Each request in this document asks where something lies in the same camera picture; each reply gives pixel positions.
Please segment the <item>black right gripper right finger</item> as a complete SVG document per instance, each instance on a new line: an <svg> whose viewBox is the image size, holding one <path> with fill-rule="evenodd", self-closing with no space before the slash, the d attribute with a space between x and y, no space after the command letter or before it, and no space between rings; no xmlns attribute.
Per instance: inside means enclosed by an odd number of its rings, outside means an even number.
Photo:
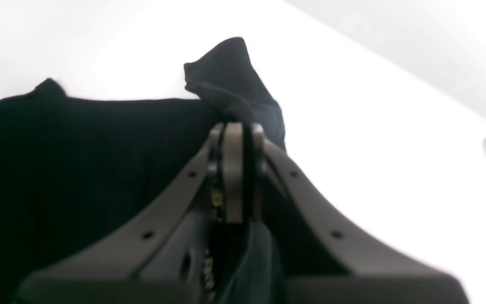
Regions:
<svg viewBox="0 0 486 304"><path fill-rule="evenodd" d="M335 209L294 161L250 127L262 176L255 213L274 236L284 304L467 304L453 276L369 235Z"/></svg>

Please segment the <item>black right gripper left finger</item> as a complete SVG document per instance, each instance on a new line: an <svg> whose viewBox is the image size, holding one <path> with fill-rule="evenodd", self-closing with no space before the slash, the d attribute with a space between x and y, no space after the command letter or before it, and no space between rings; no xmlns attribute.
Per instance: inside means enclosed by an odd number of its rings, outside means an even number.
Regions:
<svg viewBox="0 0 486 304"><path fill-rule="evenodd" d="M16 304L204 304L216 223L243 223L243 125L219 124L196 156L129 223L30 275Z"/></svg>

